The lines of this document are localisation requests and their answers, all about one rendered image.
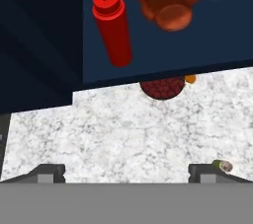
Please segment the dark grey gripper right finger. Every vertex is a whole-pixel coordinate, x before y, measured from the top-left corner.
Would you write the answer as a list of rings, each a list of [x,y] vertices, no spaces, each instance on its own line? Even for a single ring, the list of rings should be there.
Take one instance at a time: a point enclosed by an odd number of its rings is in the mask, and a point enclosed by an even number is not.
[[[252,184],[252,181],[229,175],[212,164],[190,164],[188,173],[190,184]]]

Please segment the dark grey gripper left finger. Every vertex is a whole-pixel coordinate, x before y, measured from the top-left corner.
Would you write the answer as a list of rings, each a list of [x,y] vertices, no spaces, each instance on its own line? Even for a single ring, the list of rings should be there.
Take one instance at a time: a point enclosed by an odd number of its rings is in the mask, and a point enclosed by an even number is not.
[[[40,164],[27,174],[5,180],[4,184],[64,184],[64,174],[64,164]]]

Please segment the dark blue cabinet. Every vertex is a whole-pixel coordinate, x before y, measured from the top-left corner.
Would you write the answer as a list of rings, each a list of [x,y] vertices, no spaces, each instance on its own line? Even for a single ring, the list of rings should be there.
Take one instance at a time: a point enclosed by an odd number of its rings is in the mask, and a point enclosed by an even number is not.
[[[133,60],[117,68],[92,0],[0,0],[0,113],[67,106],[79,90],[253,66],[253,0],[202,0],[178,33],[125,2]]]

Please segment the red condiment squeeze bottle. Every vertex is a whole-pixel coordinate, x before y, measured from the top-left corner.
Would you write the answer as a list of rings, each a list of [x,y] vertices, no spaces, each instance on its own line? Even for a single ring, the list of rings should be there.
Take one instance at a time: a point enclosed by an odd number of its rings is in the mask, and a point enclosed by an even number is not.
[[[92,13],[111,63],[128,66],[132,51],[125,1],[93,0]]]

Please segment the small green wrapped roll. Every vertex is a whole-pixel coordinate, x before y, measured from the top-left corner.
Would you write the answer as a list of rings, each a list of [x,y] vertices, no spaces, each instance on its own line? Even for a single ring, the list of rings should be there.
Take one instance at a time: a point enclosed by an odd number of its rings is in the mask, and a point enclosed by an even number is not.
[[[225,160],[213,160],[211,164],[225,173],[229,173],[233,169],[232,164]]]

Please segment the dark red round fruit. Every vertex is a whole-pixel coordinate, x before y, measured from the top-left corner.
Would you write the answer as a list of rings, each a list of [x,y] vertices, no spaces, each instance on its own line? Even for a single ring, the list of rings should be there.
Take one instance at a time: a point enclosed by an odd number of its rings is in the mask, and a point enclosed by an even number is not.
[[[139,83],[141,90],[154,100],[165,101],[177,97],[185,87],[183,77],[166,78],[161,80]]]

